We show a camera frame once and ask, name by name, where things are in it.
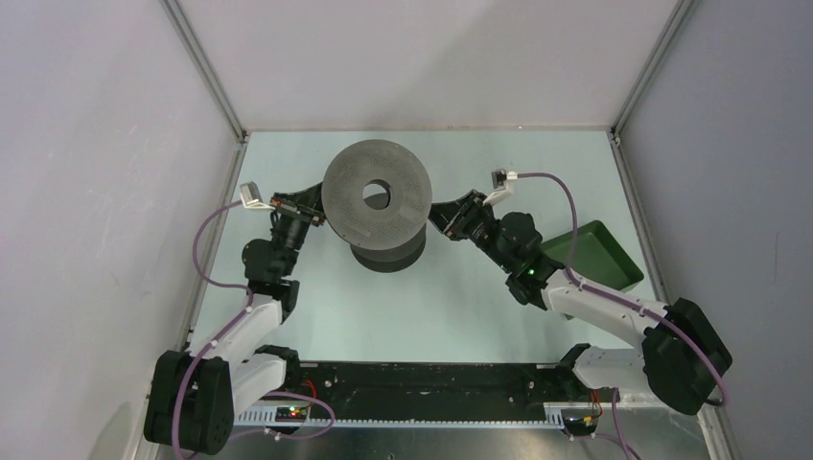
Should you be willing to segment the right aluminium frame post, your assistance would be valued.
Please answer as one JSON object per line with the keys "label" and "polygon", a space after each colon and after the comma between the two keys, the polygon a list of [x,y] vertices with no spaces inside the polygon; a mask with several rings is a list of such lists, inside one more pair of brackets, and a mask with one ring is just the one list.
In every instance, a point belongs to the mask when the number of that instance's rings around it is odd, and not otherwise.
{"label": "right aluminium frame post", "polygon": [[623,131],[628,126],[646,92],[664,65],[675,41],[682,33],[686,23],[690,20],[691,15],[699,4],[700,1],[696,0],[680,0],[669,14],[662,31],[656,39],[655,45],[647,56],[630,92],[611,125],[611,139],[616,146],[620,145]]}

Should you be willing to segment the aluminium frame post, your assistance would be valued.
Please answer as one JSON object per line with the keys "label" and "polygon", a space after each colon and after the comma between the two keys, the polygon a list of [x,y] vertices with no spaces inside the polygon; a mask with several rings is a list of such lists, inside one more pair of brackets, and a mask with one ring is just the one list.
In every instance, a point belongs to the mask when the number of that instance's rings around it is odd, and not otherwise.
{"label": "aluminium frame post", "polygon": [[664,65],[675,41],[682,33],[686,23],[690,20],[691,15],[699,4],[700,1],[696,0],[680,0],[669,14],[662,31],[656,39],[655,45],[647,56],[630,92],[611,125],[611,139],[616,146],[620,145],[623,131],[628,126],[646,92]]}
{"label": "aluminium frame post", "polygon": [[245,142],[247,131],[241,122],[234,105],[229,100],[226,89],[219,78],[215,66],[204,50],[203,44],[197,36],[195,28],[189,19],[180,1],[160,0],[162,8],[167,14],[182,46],[186,50],[191,62],[210,96],[212,97],[222,118],[226,121],[229,130],[238,143]]}

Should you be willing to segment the left aluminium frame post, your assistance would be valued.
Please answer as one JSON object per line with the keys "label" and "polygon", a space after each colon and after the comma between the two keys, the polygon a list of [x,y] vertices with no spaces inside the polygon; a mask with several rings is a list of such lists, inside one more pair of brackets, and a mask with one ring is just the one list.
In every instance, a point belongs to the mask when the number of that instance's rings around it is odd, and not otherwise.
{"label": "left aluminium frame post", "polygon": [[226,121],[229,130],[238,143],[245,142],[247,131],[241,122],[234,105],[229,100],[226,89],[219,78],[215,66],[204,50],[203,44],[197,36],[195,28],[189,19],[180,1],[160,0],[162,8],[167,14],[182,46],[186,50],[191,62],[210,96],[212,97],[222,118]]}

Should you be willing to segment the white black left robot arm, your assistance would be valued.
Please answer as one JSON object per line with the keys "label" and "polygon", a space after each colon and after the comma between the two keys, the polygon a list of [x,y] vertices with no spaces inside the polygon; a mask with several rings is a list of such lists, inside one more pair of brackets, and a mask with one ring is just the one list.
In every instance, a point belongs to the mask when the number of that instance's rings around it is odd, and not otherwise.
{"label": "white black left robot arm", "polygon": [[303,386],[294,350],[260,341],[293,312],[299,284],[291,278],[311,227],[325,223],[321,184],[263,200],[253,182],[240,187],[239,200],[224,211],[243,207],[267,211],[267,240],[244,246],[245,283],[239,312],[219,330],[185,351],[169,350],[155,362],[143,436],[177,455],[213,455],[231,435],[238,415],[267,393],[291,399]]}

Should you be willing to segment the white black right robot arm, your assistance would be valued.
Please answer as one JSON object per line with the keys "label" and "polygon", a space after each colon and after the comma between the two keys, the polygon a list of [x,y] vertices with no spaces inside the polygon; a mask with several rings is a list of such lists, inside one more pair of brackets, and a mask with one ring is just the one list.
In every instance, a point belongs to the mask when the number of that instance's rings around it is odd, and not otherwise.
{"label": "white black right robot arm", "polygon": [[496,218],[485,194],[470,191],[432,204],[429,220],[452,241],[470,241],[507,275],[511,295],[583,320],[624,343],[624,349],[590,345],[557,376],[561,394],[581,401],[594,389],[651,395],[671,409],[695,415],[731,368],[731,352],[694,302],[640,299],[581,277],[550,258],[528,213]]}

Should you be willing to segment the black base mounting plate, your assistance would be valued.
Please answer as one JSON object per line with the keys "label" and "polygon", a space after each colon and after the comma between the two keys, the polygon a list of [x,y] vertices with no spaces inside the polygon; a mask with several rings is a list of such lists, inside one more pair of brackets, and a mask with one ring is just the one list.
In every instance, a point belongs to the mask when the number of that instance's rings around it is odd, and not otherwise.
{"label": "black base mounting plate", "polygon": [[282,390],[315,397],[317,414],[510,418],[544,415],[549,403],[588,403],[567,365],[321,361],[302,363]]}

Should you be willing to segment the green tray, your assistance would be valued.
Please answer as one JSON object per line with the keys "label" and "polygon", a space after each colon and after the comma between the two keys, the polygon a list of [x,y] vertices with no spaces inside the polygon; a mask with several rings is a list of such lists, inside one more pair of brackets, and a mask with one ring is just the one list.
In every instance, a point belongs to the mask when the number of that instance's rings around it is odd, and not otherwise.
{"label": "green tray", "polygon": [[631,290],[644,279],[641,268],[601,220],[578,227],[572,268],[590,280],[621,292]]}

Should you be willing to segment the dark grey spool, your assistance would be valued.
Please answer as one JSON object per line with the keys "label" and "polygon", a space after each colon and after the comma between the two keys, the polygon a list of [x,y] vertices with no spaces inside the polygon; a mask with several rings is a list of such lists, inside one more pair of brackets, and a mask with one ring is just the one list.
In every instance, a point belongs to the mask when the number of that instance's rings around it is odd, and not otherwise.
{"label": "dark grey spool", "polygon": [[363,249],[350,245],[354,258],[365,268],[378,273],[404,270],[422,256],[426,247],[426,225],[407,242],[385,250]]}
{"label": "dark grey spool", "polygon": [[343,149],[328,166],[321,201],[332,229],[361,249],[384,251],[424,229],[432,189],[426,168],[409,149],[371,139]]}

